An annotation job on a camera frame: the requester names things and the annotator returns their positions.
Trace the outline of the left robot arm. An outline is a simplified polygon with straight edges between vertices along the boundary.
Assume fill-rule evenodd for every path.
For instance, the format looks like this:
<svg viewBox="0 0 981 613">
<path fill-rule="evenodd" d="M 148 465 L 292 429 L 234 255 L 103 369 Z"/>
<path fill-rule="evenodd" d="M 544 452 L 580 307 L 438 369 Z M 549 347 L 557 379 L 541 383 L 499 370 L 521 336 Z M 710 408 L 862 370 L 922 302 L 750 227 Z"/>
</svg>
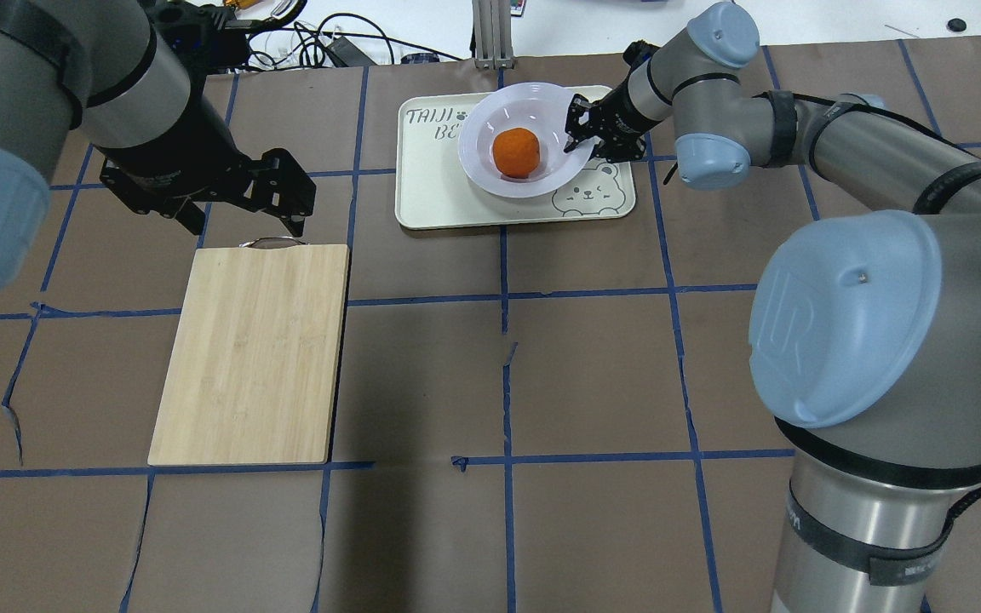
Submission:
<svg viewBox="0 0 981 613">
<path fill-rule="evenodd" d="M 225 202 L 303 233 L 316 187 L 293 156 L 250 158 L 204 95 L 244 66 L 250 39 L 284 15 L 240 20 L 228 4 L 0 1 L 0 290 L 19 275 L 47 216 L 67 133 L 105 157 L 99 179 L 132 212 L 199 234 L 198 203 Z"/>
</svg>

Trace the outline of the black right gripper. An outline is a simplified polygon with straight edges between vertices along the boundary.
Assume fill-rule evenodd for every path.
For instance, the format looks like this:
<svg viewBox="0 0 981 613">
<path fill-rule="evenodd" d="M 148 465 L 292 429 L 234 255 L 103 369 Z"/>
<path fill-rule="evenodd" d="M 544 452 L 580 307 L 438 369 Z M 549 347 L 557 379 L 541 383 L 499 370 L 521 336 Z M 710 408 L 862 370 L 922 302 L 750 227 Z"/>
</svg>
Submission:
<svg viewBox="0 0 981 613">
<path fill-rule="evenodd" d="M 575 94 L 567 108 L 565 154 L 588 146 L 592 158 L 608 163 L 639 162 L 646 155 L 644 135 L 655 121 L 639 112 L 626 85 L 616 86 L 602 100 Z"/>
</svg>

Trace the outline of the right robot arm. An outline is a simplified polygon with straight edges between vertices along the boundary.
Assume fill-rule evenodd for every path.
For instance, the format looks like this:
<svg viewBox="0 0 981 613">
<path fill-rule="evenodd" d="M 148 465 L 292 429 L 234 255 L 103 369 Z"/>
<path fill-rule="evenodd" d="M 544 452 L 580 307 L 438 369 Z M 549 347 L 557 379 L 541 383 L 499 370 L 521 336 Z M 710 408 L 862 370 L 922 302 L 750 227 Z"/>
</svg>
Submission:
<svg viewBox="0 0 981 613">
<path fill-rule="evenodd" d="M 671 120 L 692 189 L 797 164 L 867 206 L 791 234 L 754 294 L 753 384 L 795 449 L 770 609 L 916 612 L 981 500 L 981 157 L 869 95 L 748 97 L 759 49 L 735 3 L 636 43 L 622 84 L 570 101 L 567 148 L 634 162 Z"/>
</svg>

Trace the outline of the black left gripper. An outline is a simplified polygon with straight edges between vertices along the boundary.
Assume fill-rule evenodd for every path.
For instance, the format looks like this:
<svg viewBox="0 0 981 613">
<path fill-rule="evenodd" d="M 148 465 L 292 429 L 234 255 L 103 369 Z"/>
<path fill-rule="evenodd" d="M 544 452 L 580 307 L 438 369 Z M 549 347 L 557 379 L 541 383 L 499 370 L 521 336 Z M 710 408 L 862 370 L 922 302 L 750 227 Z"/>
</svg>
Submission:
<svg viewBox="0 0 981 613">
<path fill-rule="evenodd" d="M 314 213 L 317 194 L 313 180 L 283 148 L 264 152 L 258 160 L 242 156 L 201 186 L 176 186 L 171 177 L 133 177 L 108 159 L 102 164 L 99 179 L 133 213 L 156 213 L 178 221 L 196 237 L 202 237 L 207 221 L 198 202 L 223 202 L 275 217 L 285 224 L 291 237 L 300 239 L 305 217 Z"/>
</svg>

